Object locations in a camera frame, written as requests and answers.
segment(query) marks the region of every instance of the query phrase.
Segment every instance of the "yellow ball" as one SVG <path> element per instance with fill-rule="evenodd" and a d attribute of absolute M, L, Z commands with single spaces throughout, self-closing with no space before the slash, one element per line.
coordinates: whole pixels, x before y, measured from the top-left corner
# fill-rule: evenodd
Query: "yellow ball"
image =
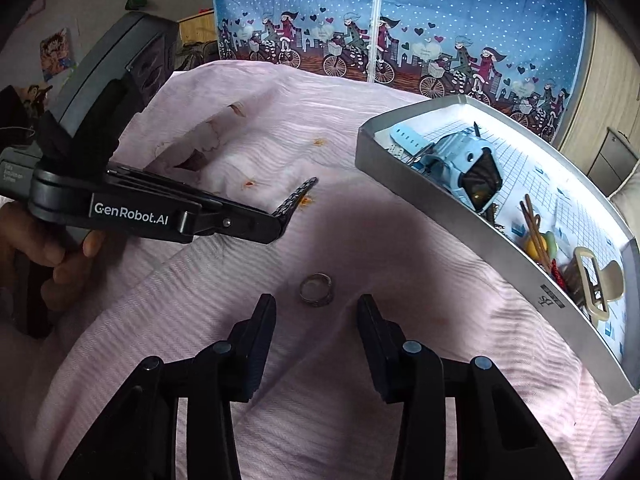
<path fill-rule="evenodd" d="M 546 240 L 544 237 L 542 238 L 542 248 L 546 251 Z M 527 236 L 527 240 L 524 244 L 524 251 L 527 253 L 529 258 L 535 260 L 536 262 L 540 262 L 540 257 L 538 256 L 538 252 L 536 251 L 536 246 L 533 244 L 533 240 L 531 236 Z"/>

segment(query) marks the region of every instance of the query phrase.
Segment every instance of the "wooden stick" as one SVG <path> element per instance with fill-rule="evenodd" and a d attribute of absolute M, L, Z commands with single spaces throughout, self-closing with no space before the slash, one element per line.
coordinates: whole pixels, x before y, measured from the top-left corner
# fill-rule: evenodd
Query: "wooden stick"
<path fill-rule="evenodd" d="M 540 227 L 540 222 L 536 222 L 536 218 L 540 218 L 540 215 L 536 215 L 536 212 L 533 211 L 533 204 L 531 203 L 531 197 L 529 196 L 529 193 L 524 196 L 524 200 L 527 201 L 527 208 L 529 209 L 529 214 L 534 225 L 535 233 L 533 233 L 532 236 L 537 237 L 540 245 L 544 246 L 544 244 L 542 243 L 542 235 L 540 234 L 540 230 L 538 229 Z M 540 259 L 545 264 L 545 267 L 548 266 L 549 270 L 551 270 L 551 260 L 549 259 L 549 255 L 546 253 L 546 251 L 544 251 L 544 254 L 540 254 Z"/>
<path fill-rule="evenodd" d="M 520 208 L 522 209 L 522 214 L 524 215 L 524 219 L 525 219 L 525 222 L 527 223 L 527 227 L 529 227 L 529 236 L 531 237 L 533 246 L 536 248 L 536 252 L 538 253 L 538 259 L 540 260 L 540 263 L 542 264 L 542 266 L 545 268 L 546 272 L 551 273 L 551 265 L 547 266 L 546 261 L 542 257 L 542 253 L 545 252 L 542 247 L 542 244 L 534 234 L 535 223 L 531 221 L 529 212 L 527 211 L 527 208 L 525 207 L 524 202 L 522 200 L 520 200 Z"/>

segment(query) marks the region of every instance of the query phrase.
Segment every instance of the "bed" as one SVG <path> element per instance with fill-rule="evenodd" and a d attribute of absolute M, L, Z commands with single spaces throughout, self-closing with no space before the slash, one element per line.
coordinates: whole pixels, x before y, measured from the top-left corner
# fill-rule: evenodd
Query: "bed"
<path fill-rule="evenodd" d="M 174 74 L 130 122 L 117 162 L 264 210 L 311 176 L 319 183 L 269 246 L 222 236 L 187 246 L 111 238 L 92 290 L 30 347 L 31 372 L 7 436 L 30 474 L 57 478 L 140 360 L 195 355 L 268 292 L 278 321 L 262 384 L 233 412 L 243 478 L 390 477 L 401 407 L 382 403 L 370 381 L 355 325 L 364 293 L 442 357 L 489 356 L 574 478 L 600 478 L 638 420 L 640 397 L 611 406 L 564 340 L 495 270 L 354 168 L 358 127 L 423 99 L 270 63 L 219 61 Z M 314 272 L 335 280 L 329 306 L 298 297 Z M 448 404 L 452 479 L 453 415 Z M 186 478 L 185 421 L 181 405 L 177 478 Z"/>

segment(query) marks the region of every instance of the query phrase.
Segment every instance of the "pillow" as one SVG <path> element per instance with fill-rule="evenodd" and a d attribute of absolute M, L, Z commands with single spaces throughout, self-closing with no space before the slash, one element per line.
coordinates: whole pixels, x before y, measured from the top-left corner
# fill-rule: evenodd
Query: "pillow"
<path fill-rule="evenodd" d="M 609 200 L 625 219 L 634 236 L 640 240 L 640 160 Z"/>

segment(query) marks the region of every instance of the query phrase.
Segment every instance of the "hand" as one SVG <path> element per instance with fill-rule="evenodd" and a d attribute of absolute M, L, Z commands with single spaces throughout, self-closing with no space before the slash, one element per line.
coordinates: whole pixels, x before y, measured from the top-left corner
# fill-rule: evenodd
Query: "hand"
<path fill-rule="evenodd" d="M 49 309 L 66 310 L 80 298 L 104 237 L 103 232 L 92 231 L 81 250 L 65 251 L 43 222 L 21 204 L 9 202 L 0 208 L 0 286 L 13 288 L 18 250 L 36 264 L 53 267 L 53 277 L 42 284 L 40 293 Z"/>

